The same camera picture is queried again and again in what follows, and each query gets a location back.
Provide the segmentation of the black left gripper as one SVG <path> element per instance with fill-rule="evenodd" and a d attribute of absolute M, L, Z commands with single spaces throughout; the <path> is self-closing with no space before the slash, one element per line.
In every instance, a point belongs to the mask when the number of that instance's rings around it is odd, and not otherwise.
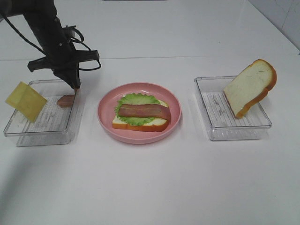
<path fill-rule="evenodd" d="M 33 72 L 49 68 L 72 89 L 81 86 L 78 63 L 99 61 L 98 51 L 87 46 L 82 35 L 36 35 L 36 39 L 45 56 L 30 61 L 28 69 Z"/>

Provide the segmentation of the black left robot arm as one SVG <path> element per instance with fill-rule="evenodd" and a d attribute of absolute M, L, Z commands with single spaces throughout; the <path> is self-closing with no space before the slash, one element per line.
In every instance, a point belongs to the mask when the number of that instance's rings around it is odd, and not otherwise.
<path fill-rule="evenodd" d="M 10 21 L 9 17 L 23 15 L 39 45 L 29 41 Z M 28 44 L 39 50 L 44 57 L 30 61 L 28 69 L 51 69 L 54 75 L 65 81 L 72 89 L 81 86 L 79 63 L 99 61 L 98 51 L 89 47 L 77 50 L 74 43 L 84 44 L 82 33 L 75 26 L 62 27 L 52 0 L 2 0 L 0 18 Z"/>

